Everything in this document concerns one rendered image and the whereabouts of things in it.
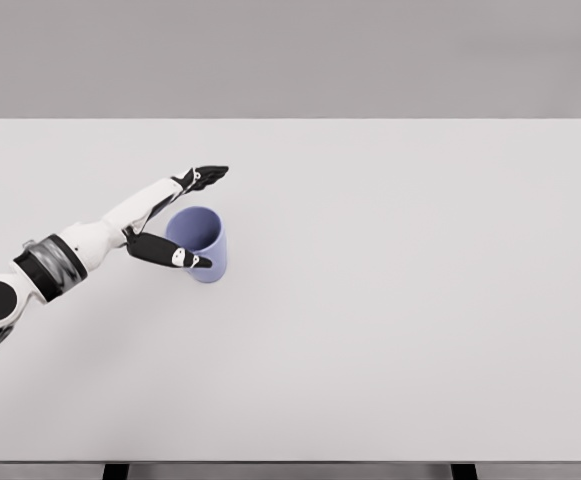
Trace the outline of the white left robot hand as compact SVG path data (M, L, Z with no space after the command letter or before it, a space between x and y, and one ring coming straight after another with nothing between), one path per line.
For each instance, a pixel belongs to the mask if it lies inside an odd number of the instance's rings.
M211 259L144 229L165 207L184 195L215 184L228 171L228 166L192 167L181 174L158 180L114 207L103 216L103 220L121 231L121 245L126 247L131 257L169 268L210 269L213 266Z

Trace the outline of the lavender plastic cup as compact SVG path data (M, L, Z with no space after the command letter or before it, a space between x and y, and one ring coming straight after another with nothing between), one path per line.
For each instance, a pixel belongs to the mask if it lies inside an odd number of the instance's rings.
M227 237L224 223L214 210L192 206L177 212L167 223L165 236L179 247L212 262L210 268L189 270L195 280L214 283L226 272Z

